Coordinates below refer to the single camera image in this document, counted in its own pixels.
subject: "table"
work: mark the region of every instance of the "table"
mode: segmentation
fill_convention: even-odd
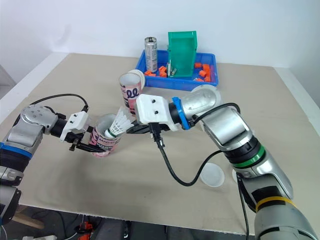
[[[137,58],[69,54],[0,125],[3,139],[21,109],[45,96],[75,93],[90,106],[92,120],[116,113],[123,105],[118,77],[133,69]],[[294,202],[319,235],[320,138],[275,69],[219,64],[218,89],[225,102],[240,105],[242,116],[260,142],[288,175]],[[146,94],[182,97],[186,91],[145,87]],[[48,100],[46,105],[70,115],[81,110],[77,98]],[[164,132],[165,150],[177,175],[190,181],[202,161],[218,148],[199,126],[189,131]],[[225,173],[221,187],[200,180],[179,185],[156,144],[145,135],[124,135],[112,155],[99,159],[44,135],[19,188],[20,203],[38,208],[138,222],[243,234],[244,217],[228,160],[211,161]],[[247,208],[250,233],[254,214]]]

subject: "silver can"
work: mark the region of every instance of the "silver can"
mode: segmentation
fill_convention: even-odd
[[[144,39],[144,49],[146,70],[154,73],[158,70],[157,39],[153,36],[146,37]]]

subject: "white cup lid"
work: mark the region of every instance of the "white cup lid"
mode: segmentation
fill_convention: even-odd
[[[217,164],[208,162],[200,174],[202,182],[210,187],[220,187],[225,181],[225,173]]]

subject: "white feathers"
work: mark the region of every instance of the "white feathers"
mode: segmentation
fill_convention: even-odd
[[[118,113],[115,116],[115,119],[112,125],[105,130],[104,135],[108,138],[115,138],[116,136],[123,134],[129,128],[133,127],[134,125],[131,124],[135,118],[131,115],[131,113],[121,106],[118,110]]]

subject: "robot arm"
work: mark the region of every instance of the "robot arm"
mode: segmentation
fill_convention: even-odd
[[[285,173],[236,110],[215,108],[221,104],[220,99],[219,92],[208,85],[196,87],[182,99],[174,97],[171,103],[160,96],[142,94],[136,100],[137,120],[149,124],[154,141],[163,147],[155,123],[176,131],[177,125],[188,130],[201,121],[204,131],[237,172],[244,200],[256,213],[256,239],[316,240],[308,220],[292,202],[293,188]],[[148,132],[146,128],[141,131],[139,126],[128,132],[135,130]]]
[[[85,132],[92,131],[85,111],[73,113],[69,120],[41,105],[24,108],[14,126],[0,142],[0,224],[8,223],[15,214],[21,191],[16,188],[24,177],[30,159],[41,143],[43,134],[72,143],[69,148],[103,152],[97,146],[81,142]]]

